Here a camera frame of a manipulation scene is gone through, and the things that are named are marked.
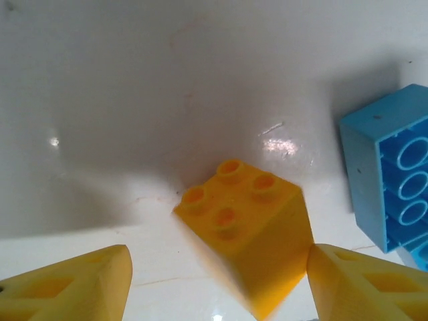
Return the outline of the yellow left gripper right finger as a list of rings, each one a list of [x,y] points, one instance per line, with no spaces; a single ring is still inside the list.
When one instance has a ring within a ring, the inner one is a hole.
[[[320,320],[426,320],[427,273],[314,244],[308,280]]]

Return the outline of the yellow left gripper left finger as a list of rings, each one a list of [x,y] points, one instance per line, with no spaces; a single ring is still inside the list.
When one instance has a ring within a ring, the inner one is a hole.
[[[132,280],[113,245],[1,280],[2,320],[121,320]]]

